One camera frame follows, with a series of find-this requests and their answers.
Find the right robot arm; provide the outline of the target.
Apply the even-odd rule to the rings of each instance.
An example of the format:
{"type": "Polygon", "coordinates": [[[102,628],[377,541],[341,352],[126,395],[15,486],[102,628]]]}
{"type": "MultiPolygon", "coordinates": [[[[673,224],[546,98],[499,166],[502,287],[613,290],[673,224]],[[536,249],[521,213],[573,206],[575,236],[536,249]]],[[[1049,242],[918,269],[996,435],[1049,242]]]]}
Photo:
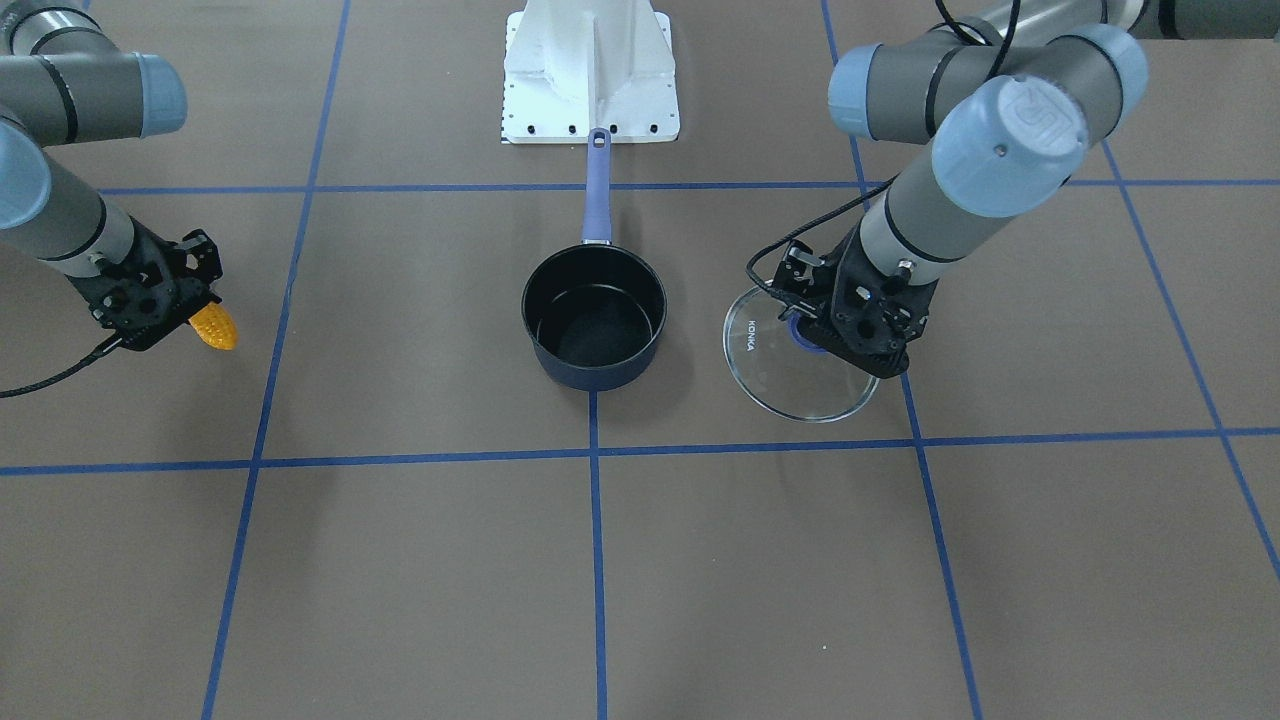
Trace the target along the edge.
{"type": "Polygon", "coordinates": [[[155,234],[49,154],[177,132],[188,114],[177,69],[120,50],[68,1],[5,1],[1,19],[3,243],[63,275],[118,347],[145,351],[188,325],[233,348],[216,245],[202,231],[155,234]]]}

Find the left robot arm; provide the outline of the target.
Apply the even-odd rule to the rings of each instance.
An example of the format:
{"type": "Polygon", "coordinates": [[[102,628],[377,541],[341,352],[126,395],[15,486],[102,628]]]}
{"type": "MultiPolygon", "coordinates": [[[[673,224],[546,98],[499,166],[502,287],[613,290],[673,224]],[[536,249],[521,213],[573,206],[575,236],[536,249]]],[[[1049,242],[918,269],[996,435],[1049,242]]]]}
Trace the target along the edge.
{"type": "Polygon", "coordinates": [[[1276,38],[1275,1],[1005,1],[832,70],[832,122],[920,155],[823,256],[787,240],[772,283],[794,343],[905,373],[940,278],[1051,199],[1138,108],[1144,38],[1276,38]]]}

